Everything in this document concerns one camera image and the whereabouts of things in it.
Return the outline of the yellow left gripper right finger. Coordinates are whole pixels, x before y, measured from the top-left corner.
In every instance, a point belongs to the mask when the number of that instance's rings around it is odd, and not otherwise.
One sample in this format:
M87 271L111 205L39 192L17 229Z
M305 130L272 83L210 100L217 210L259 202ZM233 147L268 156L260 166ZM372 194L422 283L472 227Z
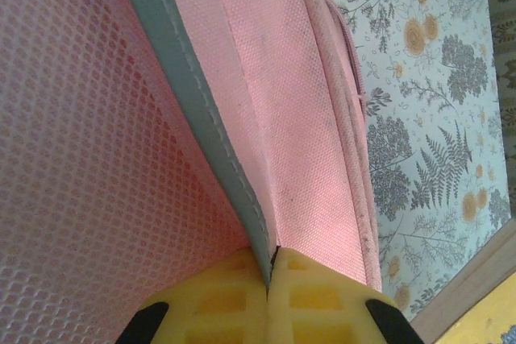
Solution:
M277 249L267 344L423 344L385 294L293 249Z

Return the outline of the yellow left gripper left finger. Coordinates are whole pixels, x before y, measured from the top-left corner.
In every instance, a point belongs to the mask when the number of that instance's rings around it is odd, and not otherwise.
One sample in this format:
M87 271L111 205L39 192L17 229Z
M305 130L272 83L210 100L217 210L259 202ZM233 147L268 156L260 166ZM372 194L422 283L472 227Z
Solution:
M267 299L250 249L150 296L116 344L265 344Z

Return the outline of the pink student backpack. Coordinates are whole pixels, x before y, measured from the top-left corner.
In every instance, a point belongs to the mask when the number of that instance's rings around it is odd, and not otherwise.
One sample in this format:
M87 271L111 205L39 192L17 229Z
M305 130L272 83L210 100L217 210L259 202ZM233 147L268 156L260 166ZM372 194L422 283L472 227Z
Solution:
M362 92L332 0L0 0L0 344L116 344L245 248L381 292Z

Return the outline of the floral tablecloth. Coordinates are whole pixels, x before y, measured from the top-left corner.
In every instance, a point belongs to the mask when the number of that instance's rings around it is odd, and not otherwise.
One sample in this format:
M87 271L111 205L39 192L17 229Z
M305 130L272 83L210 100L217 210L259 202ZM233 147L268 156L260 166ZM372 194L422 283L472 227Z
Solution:
M335 0L367 98L384 291L415 318L510 220L488 0Z

